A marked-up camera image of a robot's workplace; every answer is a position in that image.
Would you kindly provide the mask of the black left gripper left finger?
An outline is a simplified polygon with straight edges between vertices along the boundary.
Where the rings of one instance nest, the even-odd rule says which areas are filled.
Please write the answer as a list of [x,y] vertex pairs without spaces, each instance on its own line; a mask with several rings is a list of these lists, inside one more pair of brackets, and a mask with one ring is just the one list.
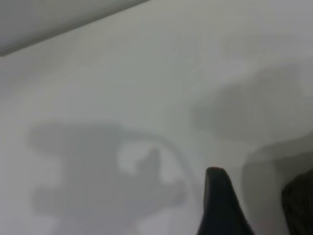
[[242,211],[231,179],[223,168],[205,172],[203,216],[199,235],[254,234]]

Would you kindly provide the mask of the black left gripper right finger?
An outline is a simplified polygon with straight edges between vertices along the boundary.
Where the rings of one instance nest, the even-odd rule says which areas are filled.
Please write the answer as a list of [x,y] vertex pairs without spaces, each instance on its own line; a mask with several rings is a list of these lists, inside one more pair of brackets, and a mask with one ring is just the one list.
[[313,233],[313,171],[296,176],[282,190],[282,207],[291,235]]

